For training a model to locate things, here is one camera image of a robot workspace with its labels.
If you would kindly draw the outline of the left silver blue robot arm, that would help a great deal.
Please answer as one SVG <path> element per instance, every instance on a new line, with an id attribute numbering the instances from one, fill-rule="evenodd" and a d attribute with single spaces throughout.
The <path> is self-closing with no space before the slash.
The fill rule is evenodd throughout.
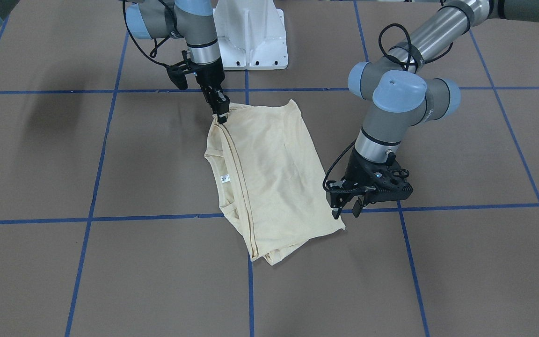
<path id="1" fill-rule="evenodd" d="M 409 172 L 396 160 L 408 128 L 451 115 L 459 106 L 458 85 L 447 79 L 421 78 L 417 72 L 443 57 L 454 41 L 487 19 L 539 22 L 539 0 L 447 0 L 417 30 L 397 23 L 404 40 L 386 50 L 377 62 L 360 62 L 351 69 L 348 88 L 370 103 L 339 181 L 325 178 L 332 216 L 338 219 L 350 201 L 354 216 L 369 204 L 402 201 L 411 196 Z"/>

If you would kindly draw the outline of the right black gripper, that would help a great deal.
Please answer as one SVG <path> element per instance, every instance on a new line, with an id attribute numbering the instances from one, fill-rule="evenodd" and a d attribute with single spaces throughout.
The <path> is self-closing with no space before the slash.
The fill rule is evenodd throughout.
<path id="1" fill-rule="evenodd" d="M 214 102 L 214 114 L 218 123 L 227 121 L 230 99 L 223 94 L 222 82 L 225 79 L 222 60 L 218 59 L 209 64 L 197 64 L 189 57 L 187 51 L 182 51 L 182 61 L 167 66 L 167 74 L 179 90 L 188 89 L 187 74 L 194 74 L 197 83 L 208 102 Z"/>

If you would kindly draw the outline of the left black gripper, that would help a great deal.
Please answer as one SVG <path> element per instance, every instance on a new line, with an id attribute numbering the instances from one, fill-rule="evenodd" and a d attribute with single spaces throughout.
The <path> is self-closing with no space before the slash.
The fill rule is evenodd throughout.
<path id="1" fill-rule="evenodd" d="M 359 218 L 369 204 L 406 200 L 414 191 L 407 181 L 409 175 L 409 171 L 398 164 L 393 152 L 387 154 L 386 162 L 374 163 L 353 149 L 342 179 L 326 180 L 332 217 L 337 220 L 347 203 L 355 197 L 358 198 L 351 209 L 355 218 Z"/>

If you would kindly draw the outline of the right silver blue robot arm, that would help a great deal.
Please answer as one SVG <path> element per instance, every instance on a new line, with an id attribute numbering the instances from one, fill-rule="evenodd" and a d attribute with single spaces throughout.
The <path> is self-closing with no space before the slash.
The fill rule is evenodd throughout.
<path id="1" fill-rule="evenodd" d="M 169 79 L 179 90 L 188 89 L 187 74 L 194 74 L 204 98 L 218 123 L 227 121 L 230 100 L 223 93 L 225 79 L 218 33 L 209 0 L 131 0 L 122 2 L 127 32 L 135 47 L 152 63 L 165 68 Z M 146 53 L 137 39 L 163 42 L 183 38 L 187 49 L 182 60 L 169 65 L 154 59 L 160 43 Z"/>

